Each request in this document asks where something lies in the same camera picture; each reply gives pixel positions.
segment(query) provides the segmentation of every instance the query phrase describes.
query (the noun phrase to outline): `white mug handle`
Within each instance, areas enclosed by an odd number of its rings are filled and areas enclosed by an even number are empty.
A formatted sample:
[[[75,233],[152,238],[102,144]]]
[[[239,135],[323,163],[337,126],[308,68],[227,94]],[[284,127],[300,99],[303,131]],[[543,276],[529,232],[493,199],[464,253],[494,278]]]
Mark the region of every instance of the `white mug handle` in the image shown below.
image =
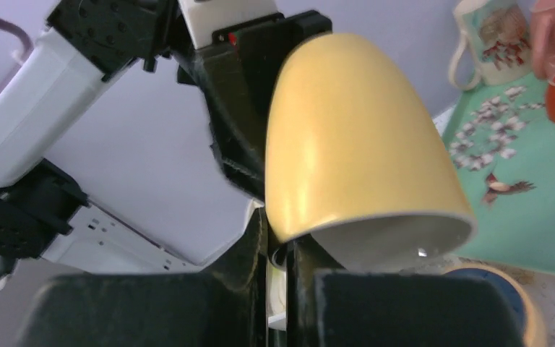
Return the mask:
[[[482,80],[482,74],[480,73],[480,70],[476,67],[473,71],[473,79],[471,79],[471,81],[467,85],[460,85],[458,82],[456,82],[456,68],[458,67],[458,62],[463,57],[463,54],[467,49],[468,43],[469,40],[467,32],[461,30],[460,37],[458,39],[458,47],[456,48],[456,52],[454,52],[454,55],[452,56],[448,67],[448,80],[450,84],[461,90],[472,90]]]

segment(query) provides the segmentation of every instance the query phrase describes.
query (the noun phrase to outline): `wall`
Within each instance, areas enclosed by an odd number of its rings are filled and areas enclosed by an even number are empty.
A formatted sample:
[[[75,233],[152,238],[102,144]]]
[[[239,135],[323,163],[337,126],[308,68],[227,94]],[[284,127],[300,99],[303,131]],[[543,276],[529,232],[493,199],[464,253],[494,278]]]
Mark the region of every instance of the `wall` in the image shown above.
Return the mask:
[[[458,91],[450,87],[446,79],[448,61],[457,42],[457,30],[451,13],[453,6],[457,3],[456,0],[277,0],[277,2],[286,14],[310,8],[318,9],[333,19],[335,31],[354,32],[372,39],[403,69],[431,114],[439,114],[457,99]],[[531,2],[533,0],[521,1],[521,4],[528,7]],[[43,18],[54,3],[55,1],[52,0],[0,0],[0,16],[16,22],[29,33],[35,34],[42,28]],[[0,80],[11,69],[13,62],[9,54],[17,47],[15,38],[0,33]],[[467,77],[470,67],[471,64],[467,61],[462,64],[460,76]],[[139,132],[153,132],[156,137],[160,138],[182,137],[181,152],[179,153],[182,158],[192,161],[203,158],[210,162],[211,157],[207,149],[208,139],[205,136],[191,137],[190,134],[177,132],[177,129],[182,128],[184,122],[189,122],[194,123],[190,129],[194,128],[194,131],[203,134],[207,120],[197,91],[176,85],[173,81],[174,71],[175,67],[169,66],[164,61],[159,65],[160,74],[154,76],[144,74],[138,67],[134,68],[89,110],[70,134],[52,149],[50,158],[53,158],[69,173],[72,174],[74,171],[76,173],[74,177],[82,183],[83,187],[91,187],[98,192],[101,189],[122,191],[119,199],[124,201],[131,196],[131,190],[125,190],[125,188],[130,188],[127,183],[124,182],[121,186],[117,186],[113,185],[113,182],[106,182],[101,178],[105,168],[93,166],[93,163],[85,161],[80,153],[96,151],[101,149],[101,146],[130,145],[139,137]],[[119,120],[125,119],[127,116],[147,117],[149,125],[143,129],[125,127]],[[115,132],[121,132],[123,138],[127,140],[106,144],[111,140],[105,137],[105,132],[112,128]],[[99,129],[100,132],[93,132],[93,129]],[[73,143],[72,137],[85,139],[83,142],[76,142],[76,146],[79,147],[76,154],[72,154],[69,148]],[[142,146],[143,149],[143,139],[135,146]],[[164,179],[165,171],[155,166],[156,160],[152,155],[147,153],[144,155],[143,152],[139,152],[139,156],[136,157],[136,154],[137,152],[131,156],[137,165],[145,166],[146,171],[155,175],[147,177],[146,181],[158,181],[162,187],[172,187],[156,190],[155,196],[150,196],[147,204],[160,205],[167,200],[172,200],[174,193],[177,193],[178,190],[177,187],[169,185],[169,182],[161,181]],[[125,158],[123,160],[131,161],[132,159]],[[196,172],[191,171],[190,174],[193,177]],[[196,185],[202,187],[202,180],[198,181]],[[147,189],[147,187],[139,187],[138,192],[141,193]],[[180,202],[177,207],[185,209],[185,202],[185,200]],[[173,211],[169,209],[145,211],[143,213],[146,215],[141,215],[138,219],[161,219],[162,216],[171,212]],[[223,212],[222,215],[218,213],[215,218],[218,220],[232,219],[229,217],[232,215],[230,211],[224,210]],[[70,269],[44,262],[26,262],[21,267],[11,285],[0,295],[0,346],[9,345],[26,303],[38,286],[47,278],[66,271],[70,271]]]

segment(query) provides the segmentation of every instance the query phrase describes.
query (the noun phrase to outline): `yellow mug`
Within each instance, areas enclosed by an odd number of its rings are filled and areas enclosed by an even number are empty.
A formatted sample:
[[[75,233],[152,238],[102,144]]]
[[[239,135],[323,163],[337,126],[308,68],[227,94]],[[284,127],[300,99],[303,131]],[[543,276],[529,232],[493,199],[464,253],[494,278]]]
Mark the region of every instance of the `yellow mug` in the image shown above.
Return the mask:
[[[312,38],[283,66],[267,125],[265,206],[279,242],[312,234],[349,270],[416,266],[477,229],[415,90],[351,34]]]

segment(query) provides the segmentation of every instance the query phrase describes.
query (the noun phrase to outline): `bird print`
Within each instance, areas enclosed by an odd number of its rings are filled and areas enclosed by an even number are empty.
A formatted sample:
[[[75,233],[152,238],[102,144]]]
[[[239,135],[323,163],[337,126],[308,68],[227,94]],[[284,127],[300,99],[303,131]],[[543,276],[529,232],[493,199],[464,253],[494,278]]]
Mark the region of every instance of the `bird print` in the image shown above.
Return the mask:
[[[484,180],[488,190],[482,197],[482,203],[491,207],[499,195],[513,195],[535,189],[535,186],[527,181],[519,181],[514,184],[507,184],[496,179],[491,171]]]

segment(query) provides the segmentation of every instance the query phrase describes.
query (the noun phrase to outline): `green tray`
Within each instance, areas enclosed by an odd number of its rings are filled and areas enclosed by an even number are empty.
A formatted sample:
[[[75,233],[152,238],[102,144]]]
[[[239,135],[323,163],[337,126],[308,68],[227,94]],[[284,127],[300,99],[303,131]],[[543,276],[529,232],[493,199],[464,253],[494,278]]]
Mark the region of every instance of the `green tray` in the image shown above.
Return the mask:
[[[555,124],[546,88],[530,74],[459,100],[443,140],[479,233],[457,255],[555,274]]]

